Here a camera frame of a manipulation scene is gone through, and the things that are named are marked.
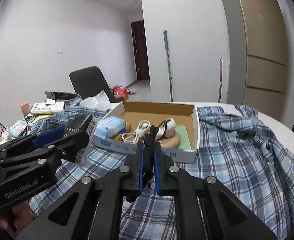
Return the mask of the person's left hand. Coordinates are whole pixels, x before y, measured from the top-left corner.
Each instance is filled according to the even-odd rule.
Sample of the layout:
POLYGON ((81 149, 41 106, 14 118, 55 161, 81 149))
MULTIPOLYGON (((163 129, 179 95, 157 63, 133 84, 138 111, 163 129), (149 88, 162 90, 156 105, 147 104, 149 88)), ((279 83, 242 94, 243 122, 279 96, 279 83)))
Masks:
POLYGON ((31 209, 29 202, 24 201, 14 207, 9 211, 8 215, 0 215, 0 228, 7 230, 9 227, 15 230, 15 233, 18 234, 26 226, 31 224, 35 219, 35 213, 31 209))

